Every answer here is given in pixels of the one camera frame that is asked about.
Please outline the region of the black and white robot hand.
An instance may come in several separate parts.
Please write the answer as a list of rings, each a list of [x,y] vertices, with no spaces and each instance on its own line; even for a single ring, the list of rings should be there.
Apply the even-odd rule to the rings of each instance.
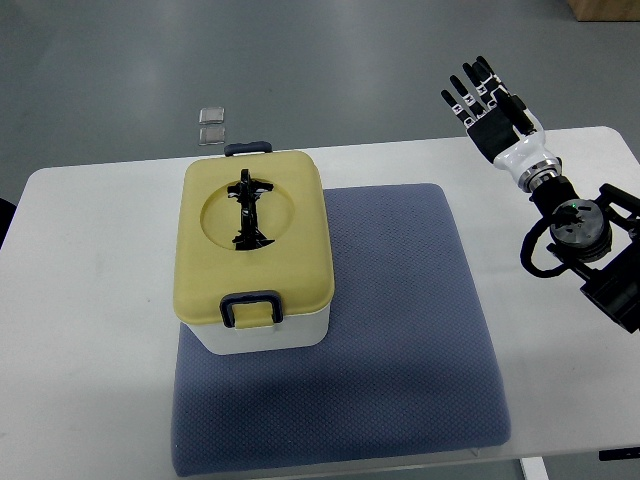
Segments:
[[[452,75],[453,89],[442,90],[441,96],[482,156],[496,169],[508,172],[525,193],[560,176],[561,160],[546,148],[540,121],[489,62],[478,56],[462,69],[473,89],[468,90]]]

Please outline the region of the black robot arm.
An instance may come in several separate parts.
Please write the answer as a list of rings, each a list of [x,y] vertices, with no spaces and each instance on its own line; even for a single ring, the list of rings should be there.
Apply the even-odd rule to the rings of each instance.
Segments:
[[[604,184],[595,199],[577,195],[568,178],[551,173],[527,185],[541,213],[525,235],[522,267],[531,275],[554,278],[570,270],[584,284],[582,294],[629,333],[639,330],[639,199]],[[552,269],[534,265],[538,240],[549,233],[547,250],[559,260]]]

